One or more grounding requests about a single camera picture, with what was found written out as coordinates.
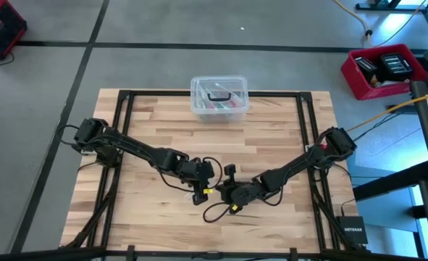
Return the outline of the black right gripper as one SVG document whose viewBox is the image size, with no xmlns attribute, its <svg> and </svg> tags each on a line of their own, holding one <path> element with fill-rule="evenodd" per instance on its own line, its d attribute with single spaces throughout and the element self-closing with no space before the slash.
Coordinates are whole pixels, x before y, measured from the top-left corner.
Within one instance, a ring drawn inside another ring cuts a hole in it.
<svg viewBox="0 0 428 261">
<path fill-rule="evenodd" d="M 235 180 L 236 166 L 234 164 L 226 165 L 223 172 L 227 179 L 215 186 L 215 189 L 220 193 L 221 200 L 229 205 L 227 210 L 231 215 L 238 213 L 261 196 L 262 190 L 258 183 Z M 236 211 L 231 210 L 231 206 L 234 204 L 238 206 Z"/>
</svg>

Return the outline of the clear plastic storage box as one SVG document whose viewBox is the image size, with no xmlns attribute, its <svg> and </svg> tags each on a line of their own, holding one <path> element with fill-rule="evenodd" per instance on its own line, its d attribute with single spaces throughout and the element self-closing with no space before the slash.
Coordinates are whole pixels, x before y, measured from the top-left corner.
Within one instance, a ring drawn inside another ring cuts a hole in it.
<svg viewBox="0 0 428 261">
<path fill-rule="evenodd" d="M 196 76 L 190 81 L 190 108 L 201 123 L 235 123 L 249 110 L 242 75 Z"/>
</svg>

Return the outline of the black aluminium table frame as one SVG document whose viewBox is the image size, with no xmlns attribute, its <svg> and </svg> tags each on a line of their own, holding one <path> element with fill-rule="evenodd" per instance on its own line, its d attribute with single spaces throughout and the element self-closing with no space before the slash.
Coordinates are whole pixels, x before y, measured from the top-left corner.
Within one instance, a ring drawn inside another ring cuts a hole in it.
<svg viewBox="0 0 428 261">
<path fill-rule="evenodd" d="M 215 165 L 235 164 L 245 181 L 304 153 L 324 128 L 335 123 L 330 95 L 265 92 L 250 95 L 241 122 L 203 124 L 181 90 L 103 89 L 94 115 L 152 146 L 168 146 Z M 338 222 L 324 216 L 346 206 L 357 213 L 351 181 L 339 167 L 308 169 L 290 179 L 281 195 L 251 202 L 236 215 L 225 212 L 220 195 L 194 205 L 174 178 L 162 180 L 143 160 L 125 154 L 120 170 L 105 170 L 83 158 L 77 174 L 61 245 L 78 235 L 98 201 L 118 182 L 117 198 L 98 220 L 85 247 L 124 254 L 129 246 L 149 257 L 316 259 L 346 252 L 351 243 L 337 234 Z"/>
</svg>

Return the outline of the black tool battery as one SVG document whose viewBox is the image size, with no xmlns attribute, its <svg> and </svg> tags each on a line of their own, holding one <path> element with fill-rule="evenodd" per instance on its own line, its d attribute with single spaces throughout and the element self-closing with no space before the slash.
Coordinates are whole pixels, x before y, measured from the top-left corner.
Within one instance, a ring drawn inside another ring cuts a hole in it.
<svg viewBox="0 0 428 261">
<path fill-rule="evenodd" d="M 377 72 L 377 67 L 371 61 L 363 57 L 356 57 L 354 60 L 366 81 L 371 82 Z"/>
</svg>

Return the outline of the black floor stand base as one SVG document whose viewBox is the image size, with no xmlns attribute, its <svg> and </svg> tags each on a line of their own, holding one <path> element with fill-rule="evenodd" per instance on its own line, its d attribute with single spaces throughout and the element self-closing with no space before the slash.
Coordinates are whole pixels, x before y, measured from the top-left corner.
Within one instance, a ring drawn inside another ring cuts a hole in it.
<svg viewBox="0 0 428 261">
<path fill-rule="evenodd" d="M 373 30 L 366 20 L 358 16 L 356 13 L 344 8 L 344 10 L 354 16 L 361 22 L 365 30 L 365 39 L 368 45 L 372 48 L 381 47 L 388 44 L 399 32 L 404 29 L 407 24 L 414 18 L 417 13 L 420 13 L 428 24 L 428 0 L 421 0 L 417 5 L 400 4 L 402 0 L 370 0 L 369 3 L 358 3 L 355 5 L 357 11 L 379 11 L 379 12 L 405 12 L 410 13 L 411 16 L 385 41 L 376 43 L 372 41 Z"/>
</svg>

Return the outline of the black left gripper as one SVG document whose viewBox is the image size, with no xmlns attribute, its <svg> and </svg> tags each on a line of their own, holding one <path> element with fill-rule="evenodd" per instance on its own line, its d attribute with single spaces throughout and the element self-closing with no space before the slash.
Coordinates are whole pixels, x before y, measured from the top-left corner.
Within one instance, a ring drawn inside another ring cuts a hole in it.
<svg viewBox="0 0 428 261">
<path fill-rule="evenodd" d="M 193 188 L 192 200 L 194 205 L 206 202 L 209 197 L 204 191 L 209 189 L 209 179 L 214 177 L 214 170 L 210 162 L 199 158 L 182 164 L 179 179 Z"/>
</svg>

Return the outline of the black ribbed charger block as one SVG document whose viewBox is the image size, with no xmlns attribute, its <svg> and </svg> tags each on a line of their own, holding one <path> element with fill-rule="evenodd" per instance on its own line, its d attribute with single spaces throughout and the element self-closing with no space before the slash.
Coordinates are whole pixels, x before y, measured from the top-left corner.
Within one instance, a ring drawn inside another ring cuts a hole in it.
<svg viewBox="0 0 428 261">
<path fill-rule="evenodd" d="M 399 53 L 382 55 L 380 62 L 382 74 L 386 80 L 404 81 L 413 72 L 413 68 Z"/>
</svg>

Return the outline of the red plastic crate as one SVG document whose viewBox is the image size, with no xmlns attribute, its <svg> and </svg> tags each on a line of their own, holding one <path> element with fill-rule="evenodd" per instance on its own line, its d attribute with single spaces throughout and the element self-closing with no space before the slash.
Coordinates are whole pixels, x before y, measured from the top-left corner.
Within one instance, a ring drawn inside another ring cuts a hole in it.
<svg viewBox="0 0 428 261">
<path fill-rule="evenodd" d="M 422 81 L 428 79 L 428 72 L 423 69 L 417 58 L 405 44 L 395 44 L 370 49 L 357 49 L 348 53 L 348 58 L 341 66 L 341 72 L 358 100 L 377 99 L 386 96 L 394 96 L 409 92 L 410 84 L 404 80 L 396 80 L 395 83 L 375 87 L 366 79 L 356 59 L 364 58 L 374 65 L 381 62 L 382 55 L 401 55 L 406 63 L 412 67 L 413 72 L 407 77 L 410 81 Z"/>
</svg>

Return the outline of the black Netgear network switch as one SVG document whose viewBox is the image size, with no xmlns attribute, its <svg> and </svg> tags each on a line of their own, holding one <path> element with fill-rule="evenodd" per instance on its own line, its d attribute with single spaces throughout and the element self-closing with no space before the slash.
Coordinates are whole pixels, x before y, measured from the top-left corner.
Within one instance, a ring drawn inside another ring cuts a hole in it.
<svg viewBox="0 0 428 261">
<path fill-rule="evenodd" d="M 348 239 L 350 243 L 368 244 L 365 224 L 361 216 L 338 216 L 336 219 L 343 232 L 343 237 Z"/>
</svg>

